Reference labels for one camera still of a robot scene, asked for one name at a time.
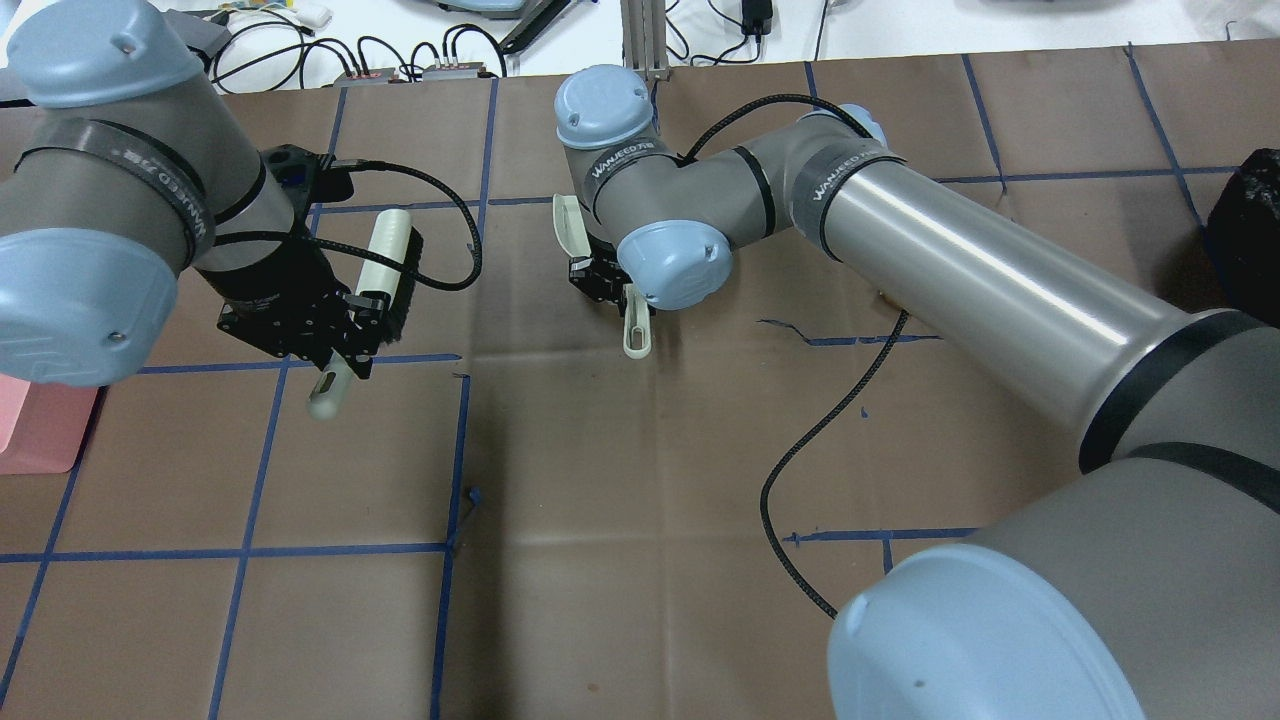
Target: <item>white floor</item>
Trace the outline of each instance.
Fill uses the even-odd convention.
[[[13,27],[52,0],[0,0],[0,24]],[[297,0],[306,5],[314,0]],[[735,17],[737,0],[713,0]],[[621,0],[575,0],[512,68],[512,74],[559,74],[596,63],[621,60]],[[695,53],[718,55],[741,40],[737,29],[707,8],[708,0],[680,0],[669,18]],[[218,0],[152,0],[160,8],[211,8]],[[406,55],[422,40],[439,45],[444,28],[475,22],[499,38],[513,22],[488,20],[445,12],[428,0],[325,0],[333,20],[320,35],[351,45],[361,35],[379,36]],[[823,0],[774,0],[773,33],[764,38],[762,61],[812,59]],[[237,22],[251,22],[247,17]],[[1226,40],[1280,36],[1280,0],[832,0],[823,38],[823,58],[874,58],[943,53],[982,53]],[[293,42],[287,28],[247,33],[228,53],[223,69]],[[671,37],[669,44],[678,46]],[[366,45],[371,64],[396,64],[390,54]],[[745,47],[733,58],[750,58]],[[460,42],[462,59],[492,63],[493,54],[477,35]],[[8,63],[0,50],[0,67]],[[293,65],[282,55],[227,81],[233,91],[273,85]],[[328,53],[307,60],[308,86],[339,74]]]

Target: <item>black power plug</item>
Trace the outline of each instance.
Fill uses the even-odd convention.
[[[742,35],[756,37],[773,29],[773,0],[742,0]]]

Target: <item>pink bin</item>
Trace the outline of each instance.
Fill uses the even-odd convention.
[[[92,387],[0,375],[0,475],[70,470],[96,397]]]

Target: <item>robotic arm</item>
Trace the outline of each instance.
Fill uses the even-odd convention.
[[[732,250],[794,224],[1082,437],[1082,480],[913,556],[838,614],[837,715],[1276,715],[1280,331],[1188,315],[833,113],[687,164],[622,68],[571,76],[556,111],[591,236],[571,281],[594,299],[625,305],[602,288],[631,282],[687,307]]]
[[[402,272],[366,272],[355,292],[306,218],[349,197],[352,172],[407,172],[451,192],[443,183],[294,146],[260,154],[141,0],[58,3],[17,31],[9,56],[46,119],[0,184],[0,373],[90,387],[133,374],[187,268],[225,299],[220,329],[324,369],[320,393],[367,378],[399,340],[421,254],[407,213],[379,218],[381,258],[362,255]],[[467,281],[431,282],[466,287],[479,243],[472,255]]]

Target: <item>floor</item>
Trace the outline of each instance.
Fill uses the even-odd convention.
[[[858,100],[915,168],[1201,309],[1220,299],[1199,227],[1230,169],[1280,140],[1277,60],[1248,41],[678,69],[657,104],[680,149],[759,95]],[[626,359],[550,228],[549,196],[571,191],[558,82],[228,99],[262,146],[438,174],[472,201],[485,275],[420,293],[403,342],[321,424],[315,372],[220,334],[186,274],[76,469],[0,478],[0,717],[831,716],[829,621],[765,544],[759,487],[895,310],[785,233]],[[40,111],[0,113],[12,159]],[[438,200],[372,178],[317,209],[317,233],[361,242],[407,204],[425,265],[460,275],[462,223]],[[774,492],[792,557],[837,605],[1076,474],[1070,433],[906,332]]]

